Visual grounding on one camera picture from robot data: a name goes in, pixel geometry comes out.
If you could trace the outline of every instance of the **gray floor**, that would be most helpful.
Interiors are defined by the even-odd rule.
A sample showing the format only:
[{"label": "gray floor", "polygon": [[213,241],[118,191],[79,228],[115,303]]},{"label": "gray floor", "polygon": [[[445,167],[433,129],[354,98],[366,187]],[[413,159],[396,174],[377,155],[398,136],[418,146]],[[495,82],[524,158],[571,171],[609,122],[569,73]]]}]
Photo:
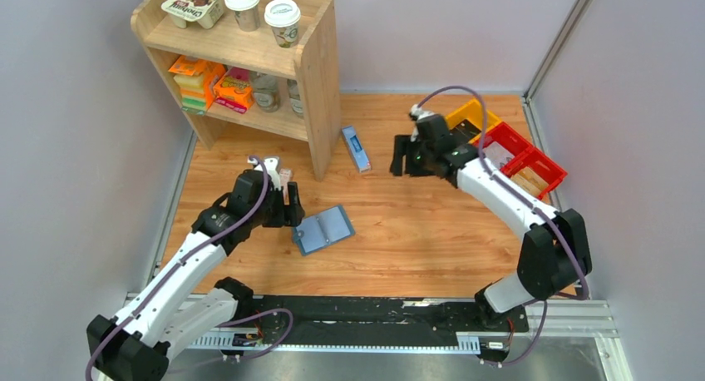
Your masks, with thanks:
[{"label": "gray floor", "polygon": [[[515,339],[512,355],[523,351],[527,339]],[[187,350],[170,366],[187,368],[217,357],[214,351]],[[168,375],[166,380],[405,380],[463,381],[605,380],[593,339],[544,338],[523,363],[504,369],[480,365],[476,357],[454,354],[337,354],[272,352],[241,364],[217,363]]]}]

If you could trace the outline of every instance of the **wooden shelf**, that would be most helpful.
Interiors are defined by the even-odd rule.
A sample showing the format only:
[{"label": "wooden shelf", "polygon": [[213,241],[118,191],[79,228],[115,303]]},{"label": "wooden shelf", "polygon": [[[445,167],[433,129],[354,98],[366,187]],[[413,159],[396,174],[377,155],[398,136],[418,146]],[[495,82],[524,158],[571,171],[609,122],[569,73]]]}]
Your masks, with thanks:
[{"label": "wooden shelf", "polygon": [[214,103],[206,112],[206,116],[301,141],[308,141],[306,124],[302,118],[296,116],[296,113],[286,100],[282,100],[282,107],[276,112],[262,111],[257,104],[254,104],[245,113],[238,113]]},{"label": "wooden shelf", "polygon": [[[341,134],[333,0],[294,0],[301,9],[300,37],[291,48],[279,47],[264,22],[264,8],[272,0],[260,0],[261,26],[253,32],[241,31],[227,8],[211,29],[196,23],[179,28],[161,9],[164,1],[142,2],[132,13],[131,26],[179,106],[180,89],[169,74],[179,55],[280,77],[282,107],[276,112],[267,113],[253,106],[239,114],[215,103],[205,116],[184,112],[200,142],[210,149],[228,123],[307,141],[313,172],[317,180],[322,180]],[[298,83],[304,119],[297,117],[289,105],[285,79]]]}]

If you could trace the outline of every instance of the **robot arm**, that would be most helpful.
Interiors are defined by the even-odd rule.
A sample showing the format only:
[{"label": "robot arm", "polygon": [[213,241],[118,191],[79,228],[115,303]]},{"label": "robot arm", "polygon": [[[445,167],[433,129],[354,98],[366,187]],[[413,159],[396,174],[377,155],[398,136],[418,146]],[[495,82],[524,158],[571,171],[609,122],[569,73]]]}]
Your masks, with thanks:
[{"label": "robot arm", "polygon": [[[483,324],[500,322],[514,308],[548,299],[578,279],[551,228],[537,215],[539,210],[557,224],[582,272],[592,270],[585,224],[578,212],[559,212],[515,186],[492,164],[483,166],[477,148],[466,138],[453,136],[443,116],[414,106],[410,117],[416,128],[410,136],[395,137],[390,171],[395,176],[406,173],[447,180],[482,202],[522,240],[516,272],[476,293]],[[514,186],[517,194],[502,187],[502,181]]]},{"label": "robot arm", "polygon": [[[262,166],[238,176],[231,193],[222,195],[203,210],[178,252],[162,271],[112,319],[96,316],[88,325],[88,344],[93,354],[98,345],[124,320],[139,314],[113,337],[98,355],[95,366],[114,380],[158,380],[169,362],[201,335],[233,318],[242,318],[241,304],[253,291],[231,278],[218,281],[200,301],[178,308],[195,286],[235,247],[247,240],[254,227],[296,226],[304,212],[296,183],[288,183],[289,203],[284,204],[279,180],[279,159],[265,158],[269,180],[264,186]],[[262,189],[267,189],[259,208],[241,226],[199,250],[196,247],[242,220],[252,210]],[[149,303],[138,310],[144,302]]]}]

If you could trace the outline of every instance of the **shelf board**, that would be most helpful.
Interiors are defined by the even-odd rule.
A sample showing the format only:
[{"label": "shelf board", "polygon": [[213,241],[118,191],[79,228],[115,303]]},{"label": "shelf board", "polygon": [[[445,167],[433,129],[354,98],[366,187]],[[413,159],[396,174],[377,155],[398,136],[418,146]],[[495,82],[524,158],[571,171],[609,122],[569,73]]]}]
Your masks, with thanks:
[{"label": "shelf board", "polygon": [[[263,13],[264,6],[260,5],[261,25],[253,32],[241,31],[233,12],[227,8],[211,29],[203,29],[196,23],[181,29],[169,17],[164,17],[144,42],[146,46],[159,50],[296,79],[294,58],[297,46],[278,46],[271,27],[264,22]],[[299,36],[304,35],[312,22],[312,17],[301,17]]]},{"label": "shelf board", "polygon": [[206,116],[238,125],[269,131],[270,133],[295,138],[296,140],[308,141],[306,125],[303,119],[296,116],[291,109],[288,99],[283,99],[282,106],[275,112],[262,111],[257,104],[254,104],[245,113],[238,113],[214,103],[205,114]]}]

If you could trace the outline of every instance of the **wooden table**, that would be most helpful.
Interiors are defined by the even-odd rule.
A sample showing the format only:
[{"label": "wooden table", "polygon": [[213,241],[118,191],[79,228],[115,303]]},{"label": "wooden table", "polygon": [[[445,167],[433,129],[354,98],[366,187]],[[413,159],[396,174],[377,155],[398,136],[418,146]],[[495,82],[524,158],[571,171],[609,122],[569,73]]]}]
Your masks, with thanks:
[{"label": "wooden table", "polygon": [[[472,297],[516,268],[520,241],[471,196],[435,177],[392,177],[393,138],[408,134],[407,113],[422,96],[343,95],[343,125],[354,125],[372,170],[358,173],[343,139],[323,182],[314,180],[308,144],[231,125],[207,151],[200,143],[165,250],[178,250],[198,214],[231,191],[248,154],[280,156],[293,169],[308,215],[343,204],[357,234],[303,257],[290,229],[262,229],[239,245],[195,292],[230,276],[255,294]],[[425,107],[441,114],[468,96],[438,96]],[[486,96],[488,107],[530,138],[517,96]]]}]

